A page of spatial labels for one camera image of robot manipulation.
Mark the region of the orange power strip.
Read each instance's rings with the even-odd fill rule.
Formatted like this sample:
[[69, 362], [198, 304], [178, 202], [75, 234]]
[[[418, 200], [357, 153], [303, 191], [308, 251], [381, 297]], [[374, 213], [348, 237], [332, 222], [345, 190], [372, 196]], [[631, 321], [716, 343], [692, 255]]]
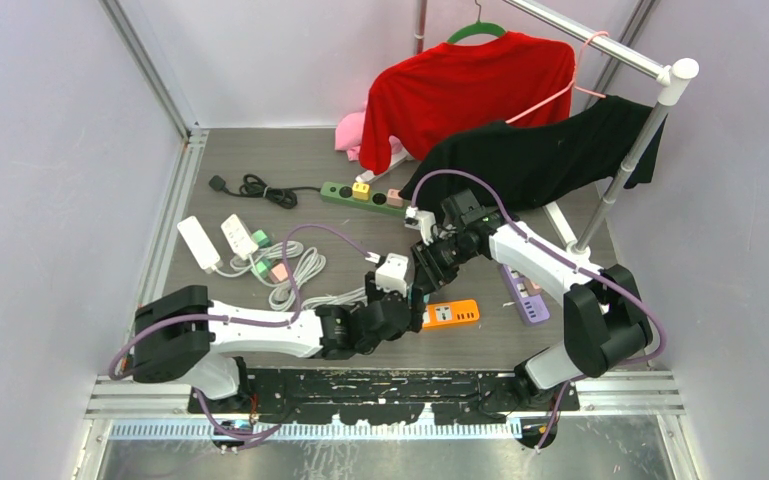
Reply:
[[474, 299], [430, 304], [423, 314], [424, 329], [460, 327], [477, 323], [480, 312]]

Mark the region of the large white power strip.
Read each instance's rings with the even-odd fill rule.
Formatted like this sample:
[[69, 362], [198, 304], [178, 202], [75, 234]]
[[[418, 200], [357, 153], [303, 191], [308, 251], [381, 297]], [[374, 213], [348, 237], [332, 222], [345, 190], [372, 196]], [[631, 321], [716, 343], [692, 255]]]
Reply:
[[231, 251], [240, 259], [249, 259], [259, 249], [248, 228], [236, 214], [227, 217], [221, 223], [220, 229]]

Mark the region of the small white power strip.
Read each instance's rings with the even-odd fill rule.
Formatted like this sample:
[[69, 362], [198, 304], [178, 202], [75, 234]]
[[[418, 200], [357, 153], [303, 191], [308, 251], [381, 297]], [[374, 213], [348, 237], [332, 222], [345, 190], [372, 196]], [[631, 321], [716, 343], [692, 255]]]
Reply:
[[217, 272], [222, 259], [198, 219], [189, 216], [179, 221], [176, 227], [199, 268], [205, 272]]

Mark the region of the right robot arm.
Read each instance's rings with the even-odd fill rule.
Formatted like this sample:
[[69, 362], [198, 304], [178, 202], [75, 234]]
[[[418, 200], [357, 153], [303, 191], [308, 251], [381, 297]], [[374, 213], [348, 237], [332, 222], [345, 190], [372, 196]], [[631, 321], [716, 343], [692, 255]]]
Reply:
[[436, 291], [453, 281], [462, 264], [482, 255], [535, 281], [562, 309], [562, 341], [515, 369], [520, 377], [515, 396], [522, 407], [540, 410], [562, 383], [597, 378], [617, 365], [641, 361], [658, 323], [628, 269], [604, 269], [551, 245], [501, 204], [480, 205], [469, 190], [442, 206], [443, 224], [416, 205], [405, 212], [406, 226], [421, 233], [412, 249], [415, 288]]

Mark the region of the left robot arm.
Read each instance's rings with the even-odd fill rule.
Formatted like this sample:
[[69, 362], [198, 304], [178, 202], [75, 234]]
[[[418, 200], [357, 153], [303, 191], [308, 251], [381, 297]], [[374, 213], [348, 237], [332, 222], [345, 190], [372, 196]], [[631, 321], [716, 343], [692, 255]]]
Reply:
[[204, 285], [183, 287], [137, 309], [123, 373], [143, 384], [185, 384], [225, 411], [240, 412], [252, 397], [247, 354], [342, 361], [421, 330], [427, 296], [419, 289], [384, 292], [367, 274], [366, 291], [366, 304], [294, 313], [236, 307], [210, 299]]

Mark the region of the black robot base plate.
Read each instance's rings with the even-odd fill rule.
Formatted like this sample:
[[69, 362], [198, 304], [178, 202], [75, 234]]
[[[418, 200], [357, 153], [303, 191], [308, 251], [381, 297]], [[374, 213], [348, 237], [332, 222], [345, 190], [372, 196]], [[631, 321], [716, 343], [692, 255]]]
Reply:
[[524, 381], [504, 370], [246, 369], [241, 393], [208, 400], [215, 415], [256, 415], [264, 423], [325, 425], [414, 424], [429, 410], [438, 426], [499, 424], [513, 413], [544, 417], [580, 407], [569, 388], [531, 395]]

